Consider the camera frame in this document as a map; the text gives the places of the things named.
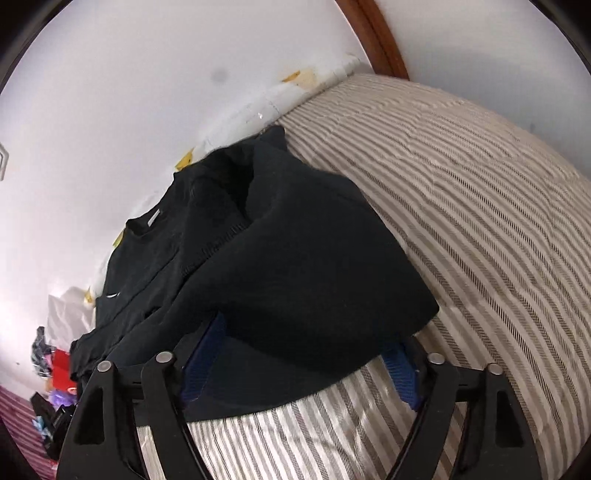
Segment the black sweatshirt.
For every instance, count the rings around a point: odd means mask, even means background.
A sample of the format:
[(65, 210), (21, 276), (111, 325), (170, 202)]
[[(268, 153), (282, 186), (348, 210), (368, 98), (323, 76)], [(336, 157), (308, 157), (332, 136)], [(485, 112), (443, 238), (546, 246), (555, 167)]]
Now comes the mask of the black sweatshirt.
[(438, 310), (356, 184), (291, 155), (274, 126), (182, 169), (126, 222), (70, 377), (85, 385), (103, 360), (177, 354), (222, 314), (225, 343), (185, 409), (192, 421), (242, 416), (339, 382)]

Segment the white plastic bag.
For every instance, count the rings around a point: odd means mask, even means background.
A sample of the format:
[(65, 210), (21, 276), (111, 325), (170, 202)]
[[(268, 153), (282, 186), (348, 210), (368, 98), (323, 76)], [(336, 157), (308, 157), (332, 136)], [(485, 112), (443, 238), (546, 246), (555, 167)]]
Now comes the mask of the white plastic bag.
[(95, 328), (95, 307), (87, 297), (88, 292), (77, 287), (61, 297), (48, 296), (45, 339), (50, 346), (68, 352), (74, 341)]

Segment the striped beige quilt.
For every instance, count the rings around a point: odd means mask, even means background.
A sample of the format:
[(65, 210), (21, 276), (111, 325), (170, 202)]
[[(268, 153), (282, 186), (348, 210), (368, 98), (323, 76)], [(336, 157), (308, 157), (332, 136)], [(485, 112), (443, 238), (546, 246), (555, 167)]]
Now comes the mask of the striped beige quilt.
[[(462, 366), (506, 369), (547, 479), (590, 435), (590, 182), (503, 117), (356, 74), (280, 117), (290, 151), (360, 187), (434, 293), (419, 333)], [(381, 479), (414, 412), (381, 360), (310, 398), (193, 423), (217, 479)]]

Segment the red box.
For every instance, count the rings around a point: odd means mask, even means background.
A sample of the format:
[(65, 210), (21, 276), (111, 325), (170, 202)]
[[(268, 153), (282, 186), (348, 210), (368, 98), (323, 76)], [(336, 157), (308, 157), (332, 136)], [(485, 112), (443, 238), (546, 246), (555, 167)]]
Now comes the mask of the red box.
[(69, 354), (56, 349), (52, 355), (52, 384), (56, 390), (75, 395), (77, 384), (70, 379)]

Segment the white duck-print bolster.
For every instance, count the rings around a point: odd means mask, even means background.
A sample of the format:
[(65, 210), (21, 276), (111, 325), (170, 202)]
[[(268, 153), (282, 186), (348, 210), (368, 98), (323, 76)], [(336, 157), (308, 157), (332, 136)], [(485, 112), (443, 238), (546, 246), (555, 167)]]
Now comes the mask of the white duck-print bolster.
[(202, 129), (193, 148), (168, 173), (177, 173), (204, 159), (214, 150), (256, 135), (295, 107), (338, 85), (353, 73), (368, 71), (369, 65), (348, 54), (291, 73)]

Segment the brown wooden door frame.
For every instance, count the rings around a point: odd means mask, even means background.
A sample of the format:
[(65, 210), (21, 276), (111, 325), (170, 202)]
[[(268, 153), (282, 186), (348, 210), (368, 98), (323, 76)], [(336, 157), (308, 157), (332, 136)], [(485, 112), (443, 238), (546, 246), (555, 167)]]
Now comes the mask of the brown wooden door frame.
[(378, 75), (409, 80), (403, 56), (375, 0), (335, 0)]

